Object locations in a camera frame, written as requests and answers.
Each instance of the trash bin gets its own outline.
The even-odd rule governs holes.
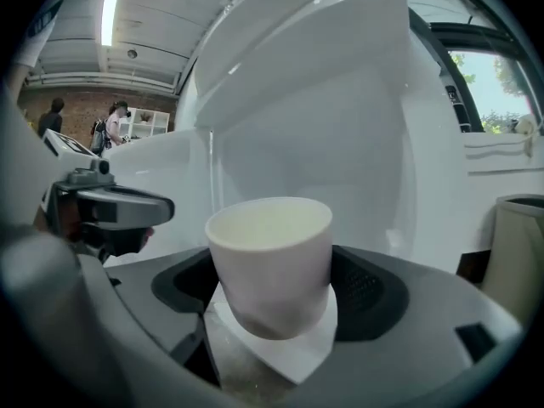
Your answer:
[[[544,289],[544,195],[497,199],[482,291],[527,326]]]

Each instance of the white cabinet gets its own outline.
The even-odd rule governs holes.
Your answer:
[[[133,107],[128,110],[131,112],[130,118],[125,116],[119,121],[119,136],[128,136],[134,141],[167,132],[169,113]]]

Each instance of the fluorescent light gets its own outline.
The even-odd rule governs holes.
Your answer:
[[[100,41],[102,45],[111,46],[111,38],[113,37],[113,19],[116,14],[117,0],[104,0],[102,7],[102,29]]]

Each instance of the sky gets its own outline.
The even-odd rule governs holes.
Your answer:
[[[464,65],[462,74],[475,74],[476,79],[468,85],[480,116],[491,111],[498,114],[515,112],[521,115],[531,113],[525,97],[515,97],[502,90],[501,82],[496,78],[493,67],[494,54],[463,51]]]

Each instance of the woman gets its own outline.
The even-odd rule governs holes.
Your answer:
[[[127,114],[128,103],[126,101],[117,101],[110,107],[110,117],[105,122],[105,135],[108,139],[105,148],[109,149],[124,143],[119,136],[119,120]]]

